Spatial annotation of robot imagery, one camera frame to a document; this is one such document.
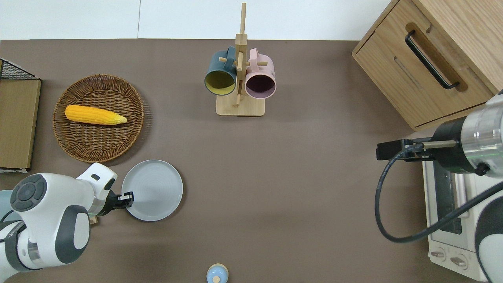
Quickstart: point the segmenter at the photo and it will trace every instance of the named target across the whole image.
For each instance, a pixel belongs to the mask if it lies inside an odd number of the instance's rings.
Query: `oven door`
[[[466,202],[465,176],[445,170],[437,161],[424,162],[425,197],[428,226]],[[475,251],[474,215],[468,211],[446,224],[429,237],[433,241]]]

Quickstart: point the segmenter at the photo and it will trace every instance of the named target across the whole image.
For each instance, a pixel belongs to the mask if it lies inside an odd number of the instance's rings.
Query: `wicker basket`
[[[70,121],[64,111],[72,104],[113,111],[128,121],[118,125]],[[58,144],[68,155],[93,163],[109,161],[125,153],[138,138],[143,119],[143,103],[130,83],[112,75],[93,75],[73,83],[61,95],[52,126]]]

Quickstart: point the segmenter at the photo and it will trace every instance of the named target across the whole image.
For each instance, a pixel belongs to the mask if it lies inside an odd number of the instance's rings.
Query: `drawer handle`
[[[426,58],[426,56],[419,50],[419,48],[414,44],[412,39],[410,38],[412,34],[414,34],[415,30],[412,30],[407,34],[405,37],[405,42],[407,43],[407,46],[414,52],[416,57],[423,63],[423,65],[430,71],[432,76],[439,82],[439,84],[446,90],[449,90],[457,85],[459,85],[459,82],[455,82],[454,84],[449,84],[437,71],[437,69],[431,64],[431,62]]]

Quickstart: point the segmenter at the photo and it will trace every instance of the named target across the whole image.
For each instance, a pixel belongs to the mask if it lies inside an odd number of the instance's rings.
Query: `mug rack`
[[[241,4],[241,29],[236,34],[235,48],[236,60],[236,87],[234,91],[225,96],[217,96],[216,112],[220,116],[263,116],[266,112],[265,99],[256,99],[246,95],[244,79],[246,76],[246,61],[248,35],[244,33],[244,22],[246,17],[246,3]],[[226,58],[219,58],[220,61],[227,61]],[[259,66],[267,65],[267,62],[258,62]]]

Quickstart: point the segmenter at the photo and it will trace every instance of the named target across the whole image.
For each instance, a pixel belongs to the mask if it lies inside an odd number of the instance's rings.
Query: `oven window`
[[[437,197],[437,219],[440,220],[456,208],[454,202],[456,185],[454,174],[445,170],[437,161],[433,161],[433,171]],[[445,224],[440,230],[460,235],[462,232],[461,219],[456,218]]]

